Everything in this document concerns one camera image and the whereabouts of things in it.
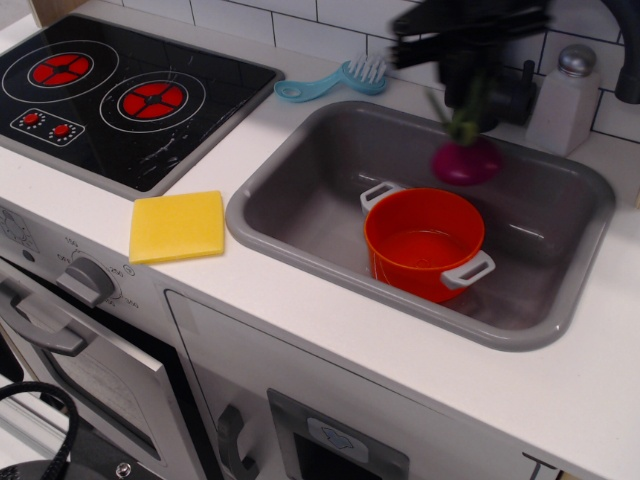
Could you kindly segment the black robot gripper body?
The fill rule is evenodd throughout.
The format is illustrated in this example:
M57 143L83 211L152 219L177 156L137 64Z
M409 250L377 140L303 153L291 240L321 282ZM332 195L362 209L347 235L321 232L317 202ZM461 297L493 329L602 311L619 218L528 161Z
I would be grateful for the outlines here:
M446 55L501 47L542 32L547 1L424 1L391 21L398 69L439 62Z

